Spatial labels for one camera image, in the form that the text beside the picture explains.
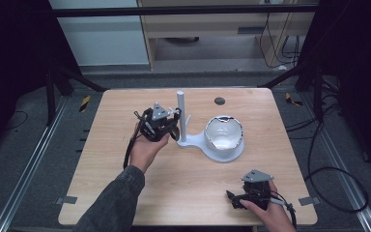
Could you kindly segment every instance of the hand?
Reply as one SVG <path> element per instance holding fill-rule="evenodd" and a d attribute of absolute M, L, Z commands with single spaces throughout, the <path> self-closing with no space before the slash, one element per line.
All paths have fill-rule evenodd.
<path fill-rule="evenodd" d="M 158 151 L 167 145 L 169 134 L 164 135 L 159 142 L 149 141 L 143 135 L 139 136 L 130 153 L 130 165 L 138 167 L 143 173 L 152 164 Z"/>
<path fill-rule="evenodd" d="M 269 181 L 269 183 L 271 191 L 277 192 L 273 181 Z M 256 215 L 270 232 L 296 231 L 282 206 L 270 202 L 267 210 L 264 211 L 250 201 L 241 200 L 241 203 L 246 207 L 247 210 Z"/>

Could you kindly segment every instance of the wooden table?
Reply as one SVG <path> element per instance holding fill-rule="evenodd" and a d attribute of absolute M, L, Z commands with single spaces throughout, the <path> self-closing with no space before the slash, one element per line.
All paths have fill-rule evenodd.
<path fill-rule="evenodd" d="M 135 225 L 253 225 L 261 221 L 247 210 L 233 209 L 225 190 L 243 194 L 241 177 L 252 169 L 274 176 L 278 191 L 292 202 L 298 224 L 313 224 L 312 205 L 287 133 L 269 89 L 128 89 L 106 91 L 91 127 L 59 221 L 76 224 L 101 191 L 122 171 L 128 141 L 137 118 L 155 102 L 177 107 L 178 90 L 185 93 L 185 115 L 191 115 L 188 134 L 204 129 L 216 115 L 237 118 L 244 129 L 244 151 L 229 163 L 217 163 L 198 149 L 181 148 L 170 139 L 146 173 Z M 224 105 L 214 103 L 216 97 Z"/>

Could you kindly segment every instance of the gray floor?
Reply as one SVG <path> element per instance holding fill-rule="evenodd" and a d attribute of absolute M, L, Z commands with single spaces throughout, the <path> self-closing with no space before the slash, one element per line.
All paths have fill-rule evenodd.
<path fill-rule="evenodd" d="M 160 87 L 203 87 L 203 86 L 247 86 L 254 87 L 274 79 L 283 71 L 269 68 L 262 59 L 261 51 L 250 37 L 242 38 L 200 38 L 197 43 L 159 42 L 156 66 L 152 71 L 121 72 L 109 75 L 87 76 L 107 88 L 160 88 Z M 285 68 L 291 64 L 287 59 Z M 288 127 L 312 118 L 308 107 L 297 106 L 285 101 L 290 92 L 293 100 L 307 102 L 311 92 L 296 93 L 293 90 L 295 78 L 290 78 L 273 89 L 284 124 Z M 65 196 L 77 165 L 84 138 L 91 127 L 101 99 L 87 87 L 72 81 L 75 91 L 71 97 L 60 97 L 57 102 L 66 101 L 65 111 L 50 143 L 44 152 L 39 168 L 18 206 L 11 223 L 17 231 L 68 230 L 58 223 L 61 206 L 55 204 L 58 197 Z M 85 112 L 79 112 L 82 99 L 91 96 Z M 325 107 L 336 103 L 327 99 Z M 22 175 L 38 144 L 46 122 L 44 88 L 23 96 L 17 103 L 17 113 L 0 137 L 0 213 Z M 326 138 L 331 139 L 335 151 L 346 168 L 360 180 L 369 194 L 371 212 L 371 163 L 363 161 L 360 148 L 349 129 L 346 120 L 334 108 L 325 116 L 324 131 L 321 132 L 312 152 L 311 168 L 332 166 L 331 152 Z M 311 139 L 316 125 L 289 132 L 291 143 L 303 176 L 307 175 L 307 159 Z M 352 194 L 343 186 L 341 176 L 336 172 L 323 172 L 314 177 L 318 189 L 332 202 L 351 208 Z M 311 196 L 317 196 L 313 187 L 306 182 Z M 342 213 L 330 207 L 325 201 L 316 205 L 318 222 L 312 226 L 300 226 L 299 231 L 371 231 L 363 228 L 362 214 Z M 183 228 L 185 231 L 199 231 L 202 228 Z M 218 231 L 221 228 L 203 228 Z M 249 228 L 225 228 L 229 231 L 249 231 Z"/>

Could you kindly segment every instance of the human arm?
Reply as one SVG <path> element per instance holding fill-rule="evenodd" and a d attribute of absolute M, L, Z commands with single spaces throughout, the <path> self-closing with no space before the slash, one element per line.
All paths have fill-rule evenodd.
<path fill-rule="evenodd" d="M 159 142 L 138 137 L 130 153 L 129 166 L 101 192 L 73 231 L 129 231 L 138 196 L 145 185 L 144 173 L 167 143 L 168 134 Z"/>
<path fill-rule="evenodd" d="M 277 192 L 273 181 L 269 181 L 270 189 Z M 292 232 L 297 231 L 289 220 L 287 214 L 281 205 L 270 202 L 266 211 L 258 207 L 256 204 L 242 200 L 241 203 L 247 210 L 256 215 L 270 232 Z"/>

